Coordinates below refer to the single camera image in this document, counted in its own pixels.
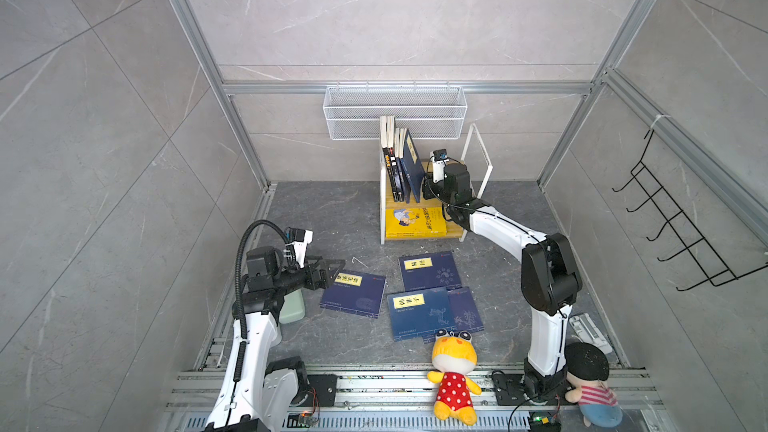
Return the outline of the blue book Lunyu label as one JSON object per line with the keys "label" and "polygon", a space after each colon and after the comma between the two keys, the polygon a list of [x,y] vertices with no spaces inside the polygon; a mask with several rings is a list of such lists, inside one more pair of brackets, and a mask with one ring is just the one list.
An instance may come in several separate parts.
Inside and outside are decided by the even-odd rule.
{"label": "blue book Lunyu label", "polygon": [[408,128],[401,129],[403,146],[402,165],[408,185],[417,203],[422,199],[422,181],[425,176],[424,167],[416,150],[414,141]]}

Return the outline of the black wolf cover book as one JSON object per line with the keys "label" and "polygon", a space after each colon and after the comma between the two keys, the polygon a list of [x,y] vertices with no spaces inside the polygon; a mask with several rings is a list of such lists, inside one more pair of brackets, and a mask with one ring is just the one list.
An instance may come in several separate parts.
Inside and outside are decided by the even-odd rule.
{"label": "black wolf cover book", "polygon": [[390,115],[386,119],[387,151],[389,156],[390,171],[392,172],[393,196],[396,202],[404,201],[404,190],[401,180],[399,163],[395,152],[395,117]]}

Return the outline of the yellow cartoon book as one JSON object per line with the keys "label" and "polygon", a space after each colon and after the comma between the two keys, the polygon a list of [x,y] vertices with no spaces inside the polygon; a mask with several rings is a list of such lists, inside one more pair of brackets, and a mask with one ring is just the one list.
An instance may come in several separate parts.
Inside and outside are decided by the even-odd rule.
{"label": "yellow cartoon book", "polygon": [[447,223],[440,207],[400,208],[385,214],[386,239],[444,237]]}

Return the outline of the purple blue book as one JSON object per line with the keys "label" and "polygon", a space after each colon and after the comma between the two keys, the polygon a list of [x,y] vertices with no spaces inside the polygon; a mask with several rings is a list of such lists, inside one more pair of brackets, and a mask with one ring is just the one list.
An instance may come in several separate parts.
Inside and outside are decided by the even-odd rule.
{"label": "purple blue book", "polygon": [[457,331],[476,333],[484,330],[484,324],[470,288],[449,290],[447,295]]}

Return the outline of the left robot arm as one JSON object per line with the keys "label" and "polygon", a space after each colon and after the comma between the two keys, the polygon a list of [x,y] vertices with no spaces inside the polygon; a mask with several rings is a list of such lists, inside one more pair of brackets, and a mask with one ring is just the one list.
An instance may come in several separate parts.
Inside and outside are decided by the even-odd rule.
{"label": "left robot arm", "polygon": [[343,259],[296,259],[271,246],[245,255],[247,273],[236,274],[233,343],[223,384],[206,431],[278,431],[293,405],[310,391],[298,356],[271,361],[282,340],[280,315],[286,296],[301,289],[326,289],[345,266]]}

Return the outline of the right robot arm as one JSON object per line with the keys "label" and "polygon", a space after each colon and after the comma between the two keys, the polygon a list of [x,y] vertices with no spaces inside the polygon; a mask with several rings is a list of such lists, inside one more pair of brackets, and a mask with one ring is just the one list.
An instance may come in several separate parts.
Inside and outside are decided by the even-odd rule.
{"label": "right robot arm", "polygon": [[442,204],[450,222],[490,240],[520,263],[521,292],[532,314],[522,386],[536,404],[562,397],[568,319],[583,287],[568,238],[524,226],[475,196],[468,169],[460,161],[431,160],[422,191]]}

